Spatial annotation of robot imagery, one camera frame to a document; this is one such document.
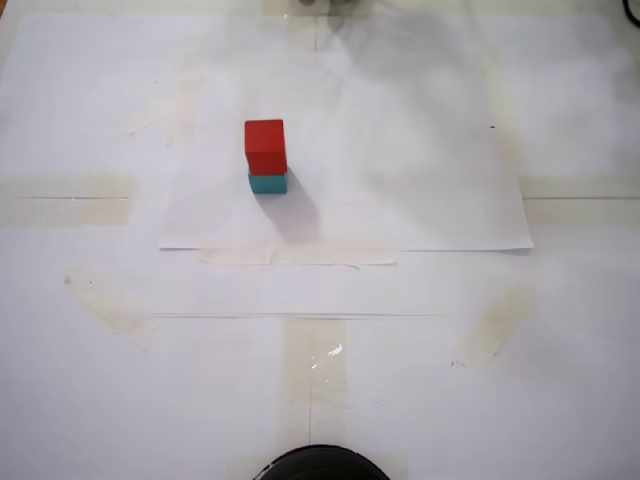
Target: wooden block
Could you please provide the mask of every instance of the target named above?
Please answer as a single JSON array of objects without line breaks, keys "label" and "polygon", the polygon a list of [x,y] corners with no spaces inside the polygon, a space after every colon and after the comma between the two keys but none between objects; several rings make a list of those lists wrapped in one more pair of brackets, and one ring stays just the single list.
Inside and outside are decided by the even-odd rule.
[{"label": "wooden block", "polygon": [[287,173],[282,120],[251,120],[244,124],[244,148],[254,176]]},{"label": "wooden block", "polygon": [[256,195],[284,195],[287,193],[288,174],[260,175],[249,173],[249,184]]}]

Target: tape strip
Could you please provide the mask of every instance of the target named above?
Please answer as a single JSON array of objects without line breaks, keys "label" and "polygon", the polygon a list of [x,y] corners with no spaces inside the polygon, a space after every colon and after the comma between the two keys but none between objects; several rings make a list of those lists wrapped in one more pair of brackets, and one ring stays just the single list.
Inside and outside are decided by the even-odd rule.
[{"label": "tape strip", "polygon": [[129,200],[0,199],[0,227],[122,225]]},{"label": "tape strip", "polygon": [[520,177],[522,198],[528,199],[640,199],[640,177]]},{"label": "tape strip", "polygon": [[278,445],[345,444],[346,325],[342,320],[284,320],[284,392]]},{"label": "tape strip", "polygon": [[311,322],[310,443],[344,446],[347,325],[342,320]]},{"label": "tape strip", "polygon": [[130,336],[141,348],[146,348],[155,324],[112,290],[98,274],[89,270],[73,270],[67,273],[64,283],[78,300],[113,330]]},{"label": "tape strip", "polygon": [[193,137],[205,44],[204,36],[192,38],[184,55],[178,80],[179,90],[169,116],[170,145],[187,142]]},{"label": "tape strip", "polygon": [[267,17],[351,16],[371,15],[373,0],[262,0],[262,15]]},{"label": "tape strip", "polygon": [[507,76],[497,54],[484,52],[477,54],[476,58],[484,72],[487,103],[494,118],[494,125],[488,127],[495,127],[502,169],[510,175],[524,161],[525,151],[512,108]]},{"label": "tape strip", "polygon": [[397,250],[383,245],[256,244],[206,247],[200,260],[214,265],[394,265]]},{"label": "tape strip", "polygon": [[305,52],[316,51],[317,17],[289,17],[287,21],[287,39],[289,48]]},{"label": "tape strip", "polygon": [[310,442],[312,322],[306,319],[282,322],[284,384],[276,438],[282,453]]},{"label": "tape strip", "polygon": [[515,328],[530,316],[531,294],[523,288],[504,291],[494,300],[480,322],[461,346],[457,363],[468,368],[483,368],[498,355]]},{"label": "tape strip", "polygon": [[525,200],[529,224],[571,227],[640,227],[638,200]]},{"label": "tape strip", "polygon": [[154,313],[154,318],[216,318],[216,319],[243,319],[243,318],[300,318],[313,320],[371,320],[371,319],[394,319],[394,318],[433,318],[446,317],[444,314],[406,314],[406,313],[293,313],[293,312],[229,312],[229,313]]},{"label": "tape strip", "polygon": [[0,178],[0,196],[3,198],[100,198],[128,199],[133,196],[135,182],[122,175],[35,175]]},{"label": "tape strip", "polygon": [[384,10],[404,13],[436,11],[451,14],[593,14],[602,10],[599,0],[385,0]]}]

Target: white table surface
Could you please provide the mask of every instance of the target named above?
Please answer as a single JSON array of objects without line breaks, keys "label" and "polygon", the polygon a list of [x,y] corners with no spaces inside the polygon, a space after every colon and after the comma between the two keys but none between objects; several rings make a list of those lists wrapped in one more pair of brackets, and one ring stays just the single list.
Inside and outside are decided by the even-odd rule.
[{"label": "white table surface", "polygon": [[[470,6],[479,24],[597,15],[640,58],[640,31],[618,2],[387,3],[455,15]],[[0,55],[29,13],[262,11],[254,0],[10,0]],[[512,114],[524,119],[519,105]],[[524,150],[524,175],[557,174],[527,164]],[[406,253],[359,270],[221,268],[156,248],[166,185],[139,180],[125,226],[0,230],[0,478],[240,480],[309,442],[370,455],[392,478],[640,476],[640,200],[526,200],[531,251]],[[147,350],[70,294],[64,277],[77,266],[152,312]],[[292,296],[292,283],[307,288]],[[456,364],[513,289],[531,308],[504,350],[485,368]],[[320,314],[334,319],[306,319]],[[337,362],[307,383],[315,355],[337,345]]]}]

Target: blue block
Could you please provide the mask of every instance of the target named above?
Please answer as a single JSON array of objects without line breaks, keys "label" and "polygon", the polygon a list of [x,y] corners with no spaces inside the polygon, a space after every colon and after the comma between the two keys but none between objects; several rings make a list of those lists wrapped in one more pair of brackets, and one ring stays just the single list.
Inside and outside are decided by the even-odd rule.
[{"label": "blue block", "polygon": [[288,174],[256,177],[249,173],[249,184],[256,195],[283,195],[287,193]]}]

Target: red block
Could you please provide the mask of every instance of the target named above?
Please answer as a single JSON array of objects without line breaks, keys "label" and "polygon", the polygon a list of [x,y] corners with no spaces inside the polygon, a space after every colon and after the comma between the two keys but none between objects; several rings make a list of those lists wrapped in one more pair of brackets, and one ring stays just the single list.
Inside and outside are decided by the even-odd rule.
[{"label": "red block", "polygon": [[251,175],[284,175],[287,152],[282,120],[251,120],[244,124],[244,150]]}]

